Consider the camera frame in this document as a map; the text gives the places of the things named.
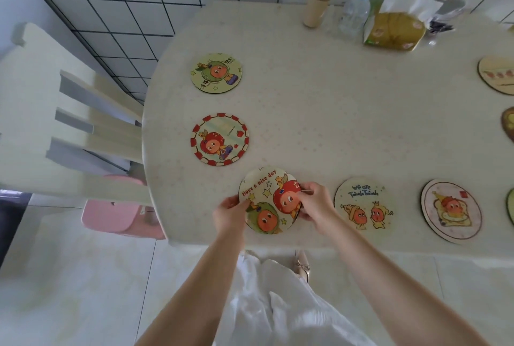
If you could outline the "yellow tissue pack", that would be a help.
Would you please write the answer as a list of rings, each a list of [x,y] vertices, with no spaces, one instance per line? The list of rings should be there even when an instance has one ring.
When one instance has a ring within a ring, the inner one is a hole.
[[[363,44],[413,51],[443,3],[437,0],[383,0],[363,27]]]

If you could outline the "two-fruit cartoon round coaster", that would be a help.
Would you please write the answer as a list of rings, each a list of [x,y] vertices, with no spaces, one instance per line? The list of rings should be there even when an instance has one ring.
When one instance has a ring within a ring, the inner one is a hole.
[[[246,224],[260,234],[285,232],[298,217],[300,191],[298,180],[284,169],[266,166],[250,171],[239,188],[240,201],[249,200]]]

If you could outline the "cream wooden chair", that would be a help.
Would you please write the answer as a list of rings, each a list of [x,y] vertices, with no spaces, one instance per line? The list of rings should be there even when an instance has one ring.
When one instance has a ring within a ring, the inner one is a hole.
[[[0,188],[153,206],[147,186],[60,165],[52,141],[143,163],[142,128],[61,91],[75,83],[143,122],[143,105],[33,23],[18,24],[0,60]]]

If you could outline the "green fruit round coaster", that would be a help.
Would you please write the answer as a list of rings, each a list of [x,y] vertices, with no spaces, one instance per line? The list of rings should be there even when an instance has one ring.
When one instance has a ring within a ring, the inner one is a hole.
[[[234,56],[214,52],[198,58],[190,70],[193,85],[208,94],[223,94],[241,81],[243,65]]]

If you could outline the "person's right hand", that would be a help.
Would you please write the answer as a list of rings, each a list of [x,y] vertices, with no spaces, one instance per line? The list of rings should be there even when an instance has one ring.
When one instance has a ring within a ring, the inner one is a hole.
[[[322,186],[322,201],[300,201],[301,207],[298,217],[314,223],[319,233],[326,237],[333,235],[333,229],[337,229],[340,218],[332,203],[331,195],[327,187]]]

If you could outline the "black small wrapper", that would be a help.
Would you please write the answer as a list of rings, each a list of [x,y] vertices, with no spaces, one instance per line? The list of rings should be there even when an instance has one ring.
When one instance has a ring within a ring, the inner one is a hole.
[[[438,35],[448,31],[454,31],[454,26],[437,20],[432,20],[429,24],[428,33],[430,35]]]

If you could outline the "two orange characters coaster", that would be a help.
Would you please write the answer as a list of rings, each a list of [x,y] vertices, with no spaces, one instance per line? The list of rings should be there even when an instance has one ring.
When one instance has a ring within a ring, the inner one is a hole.
[[[356,231],[369,237],[391,234],[398,222],[393,195],[383,183],[368,177],[350,177],[337,188],[334,207]]]

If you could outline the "person's left forearm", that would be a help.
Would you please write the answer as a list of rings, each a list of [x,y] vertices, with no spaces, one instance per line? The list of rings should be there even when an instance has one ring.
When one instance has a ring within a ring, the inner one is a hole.
[[[219,232],[134,346],[212,346],[243,245],[241,230]]]

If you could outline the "pink stool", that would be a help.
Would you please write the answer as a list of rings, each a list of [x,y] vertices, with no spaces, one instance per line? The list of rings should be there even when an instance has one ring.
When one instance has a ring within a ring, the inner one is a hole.
[[[102,233],[165,239],[154,208],[137,203],[87,200],[81,222],[88,229]]]

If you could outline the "white ceramic bowl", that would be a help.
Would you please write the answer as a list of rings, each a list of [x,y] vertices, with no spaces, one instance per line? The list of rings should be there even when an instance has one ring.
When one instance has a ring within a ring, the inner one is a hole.
[[[433,20],[437,22],[446,22],[459,14],[461,14],[466,6],[466,0],[435,0],[442,3],[439,10],[434,14]]]

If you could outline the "person's left hand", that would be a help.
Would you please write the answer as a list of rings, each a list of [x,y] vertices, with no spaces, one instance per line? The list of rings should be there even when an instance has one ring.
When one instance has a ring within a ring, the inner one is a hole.
[[[217,236],[241,238],[246,227],[245,214],[233,214],[233,197],[225,198],[214,210],[213,221]]]

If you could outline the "red-bordered round coaster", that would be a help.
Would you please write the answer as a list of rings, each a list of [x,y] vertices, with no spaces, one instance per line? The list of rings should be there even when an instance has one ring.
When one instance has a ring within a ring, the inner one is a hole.
[[[190,146],[203,163],[222,167],[240,160],[249,147],[247,125],[237,116],[216,113],[205,116],[192,129]]]

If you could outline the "brown round coaster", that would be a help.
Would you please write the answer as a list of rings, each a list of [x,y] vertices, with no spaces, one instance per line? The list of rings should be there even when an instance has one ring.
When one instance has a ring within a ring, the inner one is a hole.
[[[514,107],[507,108],[501,115],[501,125],[505,135],[514,143]]]

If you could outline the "beige shoe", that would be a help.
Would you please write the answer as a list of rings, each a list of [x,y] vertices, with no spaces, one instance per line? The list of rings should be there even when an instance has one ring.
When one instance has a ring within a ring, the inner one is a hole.
[[[298,250],[295,252],[292,270],[300,279],[309,283],[311,267],[304,250]]]

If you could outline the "toast character round coaster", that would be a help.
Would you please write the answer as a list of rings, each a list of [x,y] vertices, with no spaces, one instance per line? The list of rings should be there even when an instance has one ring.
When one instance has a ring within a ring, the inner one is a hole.
[[[428,181],[421,191],[420,204],[427,225],[447,242],[463,245],[482,230],[483,215],[477,200],[453,182]]]

